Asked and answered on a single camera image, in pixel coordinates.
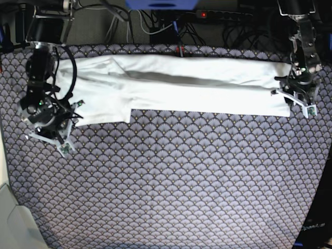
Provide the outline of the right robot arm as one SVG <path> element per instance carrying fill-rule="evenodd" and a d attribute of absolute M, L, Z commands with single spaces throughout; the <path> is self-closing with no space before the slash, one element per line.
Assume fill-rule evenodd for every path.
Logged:
<path fill-rule="evenodd" d="M 26 95 L 19 101 L 22 121 L 34 129 L 30 136 L 60 145 L 69 141 L 73 121 L 80 116 L 75 109 L 82 102 L 70 104 L 77 78 L 75 59 L 66 46 L 68 33 L 74 20 L 76 1 L 36 1 L 26 41 L 35 48 L 28 58 Z M 67 53 L 73 78 L 67 93 L 58 97 L 56 74 L 60 66 L 58 48 Z"/>

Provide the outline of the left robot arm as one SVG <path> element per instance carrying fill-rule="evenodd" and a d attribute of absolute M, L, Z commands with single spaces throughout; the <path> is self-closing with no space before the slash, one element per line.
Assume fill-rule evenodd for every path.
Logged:
<path fill-rule="evenodd" d="M 291 19 L 291 69 L 289 75 L 281 80 L 283 90 L 304 105 L 311 105 L 319 88 L 314 78 L 322 69 L 315 47 L 316 31 L 310 20 L 310 15 L 315 13 L 314 1 L 278 1 L 278 7 L 281 16 Z"/>

